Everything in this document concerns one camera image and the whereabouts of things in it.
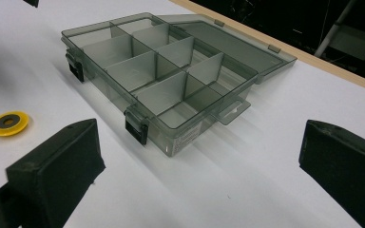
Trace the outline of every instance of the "black latch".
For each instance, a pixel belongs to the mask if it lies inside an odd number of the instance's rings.
[[[84,74],[83,74],[83,67],[82,64],[79,62],[76,62],[74,58],[69,55],[68,53],[65,55],[67,57],[67,61],[69,62],[69,69],[70,72],[73,73],[73,75],[76,76],[76,78],[82,83],[85,81]]]
[[[124,112],[125,129],[142,145],[146,145],[148,123],[142,121],[142,117],[138,117],[128,109]]]

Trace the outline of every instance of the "white tabletop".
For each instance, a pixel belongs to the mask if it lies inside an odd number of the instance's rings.
[[[166,0],[0,0],[0,114],[27,129],[0,138],[5,168],[68,124],[96,118],[106,170],[66,227],[358,227],[304,171],[308,119],[365,138],[365,88],[297,61],[248,96],[228,126],[214,124],[173,158],[125,130],[125,117],[68,70],[61,31],[123,16],[190,13]]]

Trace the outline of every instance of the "gray translucent box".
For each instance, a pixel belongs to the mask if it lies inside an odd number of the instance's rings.
[[[250,104],[251,85],[296,58],[201,15],[141,13],[63,31],[72,72],[125,114],[141,144],[173,156]]]

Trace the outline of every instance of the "tape roll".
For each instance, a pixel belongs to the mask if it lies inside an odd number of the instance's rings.
[[[11,136],[21,132],[29,123],[28,114],[11,111],[0,115],[0,136]]]

